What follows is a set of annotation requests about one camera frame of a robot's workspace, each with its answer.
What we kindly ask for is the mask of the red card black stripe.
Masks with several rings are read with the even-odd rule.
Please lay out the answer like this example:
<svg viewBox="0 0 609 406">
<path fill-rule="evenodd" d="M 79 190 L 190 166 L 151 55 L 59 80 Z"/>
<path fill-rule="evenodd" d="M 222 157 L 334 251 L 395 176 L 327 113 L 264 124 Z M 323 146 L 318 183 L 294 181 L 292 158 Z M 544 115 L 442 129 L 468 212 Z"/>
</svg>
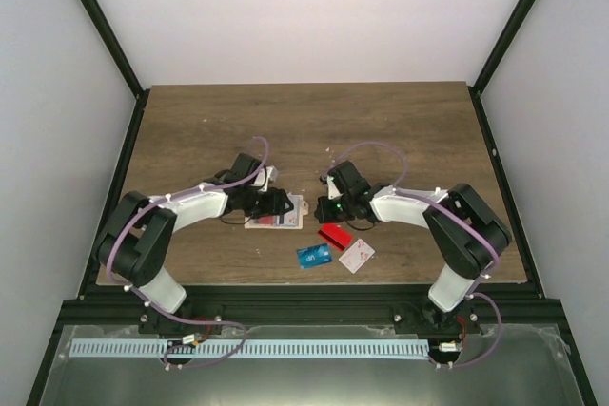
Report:
<svg viewBox="0 0 609 406">
<path fill-rule="evenodd" d="M 324 223 L 318 235 L 340 252 L 344 252 L 353 241 L 353 236 L 336 223 Z"/>
</svg>

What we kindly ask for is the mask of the beige leather card holder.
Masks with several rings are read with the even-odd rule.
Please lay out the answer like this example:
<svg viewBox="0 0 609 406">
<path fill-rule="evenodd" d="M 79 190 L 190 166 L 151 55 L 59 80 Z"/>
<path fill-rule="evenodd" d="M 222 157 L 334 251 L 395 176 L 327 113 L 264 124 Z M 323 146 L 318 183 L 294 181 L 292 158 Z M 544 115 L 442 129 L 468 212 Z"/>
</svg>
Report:
<svg viewBox="0 0 609 406">
<path fill-rule="evenodd" d="M 301 230 L 304 217 L 308 214 L 309 205 L 302 195 L 287 194 L 294 208 L 283 215 L 266 216 L 245 223 L 245 229 L 283 229 Z"/>
</svg>

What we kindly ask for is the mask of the white card pink pattern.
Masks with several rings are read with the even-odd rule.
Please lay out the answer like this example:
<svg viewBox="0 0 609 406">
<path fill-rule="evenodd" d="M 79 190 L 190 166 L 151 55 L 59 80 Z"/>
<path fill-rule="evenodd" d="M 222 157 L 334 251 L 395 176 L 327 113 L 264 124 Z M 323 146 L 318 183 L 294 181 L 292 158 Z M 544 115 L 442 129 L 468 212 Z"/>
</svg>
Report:
<svg viewBox="0 0 609 406">
<path fill-rule="evenodd" d="M 339 263 L 351 274 L 356 274 L 375 254 L 375 250 L 364 240 L 357 239 L 339 257 Z"/>
</svg>

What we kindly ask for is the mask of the blue white card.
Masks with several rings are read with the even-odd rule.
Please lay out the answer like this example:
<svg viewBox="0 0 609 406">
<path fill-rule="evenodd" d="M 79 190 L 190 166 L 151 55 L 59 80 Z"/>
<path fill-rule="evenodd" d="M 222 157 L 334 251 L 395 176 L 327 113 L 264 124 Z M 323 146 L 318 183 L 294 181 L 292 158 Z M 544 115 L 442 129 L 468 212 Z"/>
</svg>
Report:
<svg viewBox="0 0 609 406">
<path fill-rule="evenodd" d="M 333 262 L 330 246 L 327 243 L 297 249 L 296 255 L 301 269 L 309 269 Z"/>
</svg>

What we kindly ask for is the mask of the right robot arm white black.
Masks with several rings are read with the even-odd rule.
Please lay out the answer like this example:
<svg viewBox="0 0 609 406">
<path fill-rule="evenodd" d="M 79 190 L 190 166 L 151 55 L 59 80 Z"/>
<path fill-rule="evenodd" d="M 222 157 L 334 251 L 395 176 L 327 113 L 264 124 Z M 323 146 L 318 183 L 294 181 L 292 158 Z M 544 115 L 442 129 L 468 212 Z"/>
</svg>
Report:
<svg viewBox="0 0 609 406">
<path fill-rule="evenodd" d="M 430 232 L 444 266 L 428 289 L 421 315 L 436 333 L 456 322 L 462 302 L 490 276 L 511 243 L 506 224 L 468 184 L 431 191 L 372 185 L 350 161 L 330 168 L 320 181 L 327 189 L 314 211 L 320 223 L 400 222 Z"/>
</svg>

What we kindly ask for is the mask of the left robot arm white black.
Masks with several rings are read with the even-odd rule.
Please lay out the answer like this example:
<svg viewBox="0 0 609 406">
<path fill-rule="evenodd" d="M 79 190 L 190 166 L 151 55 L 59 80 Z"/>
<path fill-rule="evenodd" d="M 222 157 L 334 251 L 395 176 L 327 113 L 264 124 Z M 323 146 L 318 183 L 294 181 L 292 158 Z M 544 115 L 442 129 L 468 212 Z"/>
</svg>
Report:
<svg viewBox="0 0 609 406">
<path fill-rule="evenodd" d="M 195 312 L 185 303 L 185 288 L 165 268 L 173 234 L 233 211 L 241 211 L 248 222 L 283 216 L 294 203 L 285 190 L 271 185 L 277 175 L 275 167 L 241 153 L 230 169 L 189 189 L 164 196 L 130 191 L 98 235 L 92 257 L 112 278 L 122 278 L 146 302 L 163 309 L 161 322 L 182 334 L 193 325 Z"/>
</svg>

